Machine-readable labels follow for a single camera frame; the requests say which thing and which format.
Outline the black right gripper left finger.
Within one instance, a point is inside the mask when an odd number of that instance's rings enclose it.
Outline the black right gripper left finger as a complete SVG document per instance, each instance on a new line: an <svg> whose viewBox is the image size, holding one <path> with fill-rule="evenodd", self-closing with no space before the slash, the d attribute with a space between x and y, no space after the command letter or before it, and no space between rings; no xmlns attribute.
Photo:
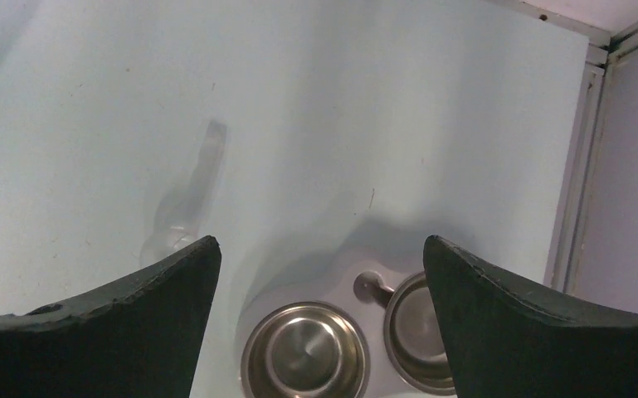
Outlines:
<svg viewBox="0 0 638 398"><path fill-rule="evenodd" d="M222 264L206 236L23 315L0 316L0 397L187 397Z"/></svg>

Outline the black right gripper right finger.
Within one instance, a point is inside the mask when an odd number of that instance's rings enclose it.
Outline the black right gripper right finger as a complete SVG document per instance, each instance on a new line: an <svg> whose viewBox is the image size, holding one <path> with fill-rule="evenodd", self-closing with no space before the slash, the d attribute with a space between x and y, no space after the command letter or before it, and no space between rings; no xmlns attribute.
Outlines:
<svg viewBox="0 0 638 398"><path fill-rule="evenodd" d="M438 235L423 266L459 397L638 397L638 313L560 293Z"/></svg>

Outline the clear plastic scoop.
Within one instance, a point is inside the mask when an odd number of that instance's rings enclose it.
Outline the clear plastic scoop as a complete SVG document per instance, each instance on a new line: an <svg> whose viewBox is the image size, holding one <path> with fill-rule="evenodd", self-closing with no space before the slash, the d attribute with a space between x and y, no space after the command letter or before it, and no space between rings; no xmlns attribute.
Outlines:
<svg viewBox="0 0 638 398"><path fill-rule="evenodd" d="M228 128L224 123L214 119L209 122L188 182L175 187L158 205L152 232L139 252L141 269L200 238L222 168L227 135Z"/></svg>

